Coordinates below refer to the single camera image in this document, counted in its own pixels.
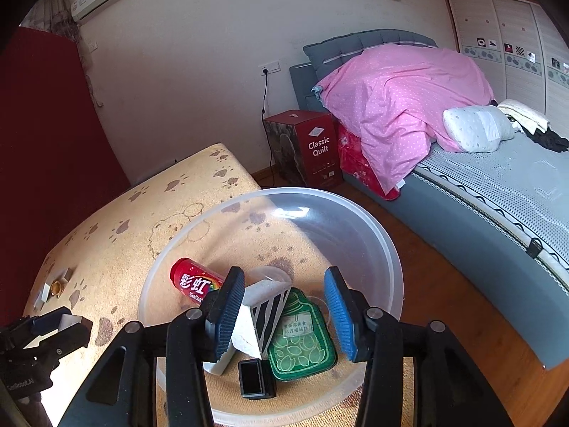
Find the electrical outlet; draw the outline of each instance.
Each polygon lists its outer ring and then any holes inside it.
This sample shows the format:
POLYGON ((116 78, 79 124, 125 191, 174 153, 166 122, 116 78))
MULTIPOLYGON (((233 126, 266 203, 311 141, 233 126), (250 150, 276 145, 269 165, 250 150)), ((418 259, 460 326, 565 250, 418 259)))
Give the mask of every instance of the electrical outlet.
POLYGON ((281 70, 281 65, 279 64, 279 61, 268 62, 267 64, 260 65, 259 69, 261 71, 261 75, 265 75, 263 72, 265 69, 268 70, 269 74, 274 74, 275 72, 279 72, 281 70))

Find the white wall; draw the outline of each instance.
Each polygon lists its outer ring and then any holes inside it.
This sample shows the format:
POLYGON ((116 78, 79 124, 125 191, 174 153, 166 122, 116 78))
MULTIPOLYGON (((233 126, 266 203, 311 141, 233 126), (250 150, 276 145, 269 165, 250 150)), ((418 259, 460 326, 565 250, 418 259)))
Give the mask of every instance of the white wall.
POLYGON ((298 107, 288 67, 302 47, 375 28, 455 43, 445 0, 119 0, 87 21, 102 126, 132 182, 223 142, 250 172, 268 166, 261 124, 298 107))

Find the baseboard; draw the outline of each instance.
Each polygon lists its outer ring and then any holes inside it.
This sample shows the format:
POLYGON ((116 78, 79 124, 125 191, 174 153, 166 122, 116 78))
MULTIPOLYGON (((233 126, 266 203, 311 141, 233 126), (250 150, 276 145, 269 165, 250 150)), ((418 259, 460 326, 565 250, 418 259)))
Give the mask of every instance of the baseboard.
POLYGON ((276 166, 276 165, 272 165, 271 167, 263 168, 263 169, 259 170, 258 172, 252 173, 251 176, 253 177, 253 179, 254 179, 256 182, 259 182, 259 181, 261 181, 261 180, 264 180, 265 178, 270 177, 270 176, 273 174, 273 173, 271 172, 271 169, 272 169, 272 172, 274 172, 275 175, 278 174, 279 171, 277 170, 277 166, 276 166))

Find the transparent plastic bowl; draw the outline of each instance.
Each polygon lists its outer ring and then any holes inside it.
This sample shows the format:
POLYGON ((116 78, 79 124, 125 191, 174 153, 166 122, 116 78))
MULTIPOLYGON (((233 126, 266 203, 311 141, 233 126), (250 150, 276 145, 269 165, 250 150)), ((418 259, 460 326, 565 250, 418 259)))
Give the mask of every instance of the transparent plastic bowl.
MULTIPOLYGON (((225 275, 236 265, 248 272, 261 265, 278 267, 319 305, 324 301, 326 268, 335 265, 352 289, 371 306, 400 318, 403 275, 399 256, 385 229, 369 212, 338 195, 309 188, 265 189, 230 199, 197 216, 180 229, 158 255, 144 283, 138 319, 145 326, 171 321, 194 306, 170 281, 170 268, 189 257, 225 275)), ((216 422, 230 426, 281 426, 320 414, 343 401, 362 383, 365 363, 353 364, 340 352, 334 327, 328 326, 338 350, 337 365, 298 381, 277 381, 277 397, 250 401, 240 393, 237 353, 222 376, 206 373, 216 422)), ((157 379, 165 389, 164 361, 157 379)))

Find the power cord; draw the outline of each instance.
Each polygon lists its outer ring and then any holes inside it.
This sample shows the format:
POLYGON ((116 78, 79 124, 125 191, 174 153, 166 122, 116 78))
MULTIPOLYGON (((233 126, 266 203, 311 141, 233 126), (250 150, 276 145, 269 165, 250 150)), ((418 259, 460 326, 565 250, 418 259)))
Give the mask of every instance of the power cord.
MULTIPOLYGON (((261 113, 261 122, 265 118, 265 101, 267 98, 267 87, 268 87, 268 70, 263 69, 263 73, 265 74, 265 94, 263 95, 263 110, 261 113)), ((268 139, 267 129, 265 128, 265 124, 263 124, 263 130, 265 131, 265 136, 267 137, 267 144, 268 150, 270 151, 271 158, 268 161, 268 167, 271 169, 271 176, 272 176, 272 186, 261 186, 262 189, 274 188, 275 187, 275 173, 272 170, 272 148, 271 148, 271 141, 268 139)))

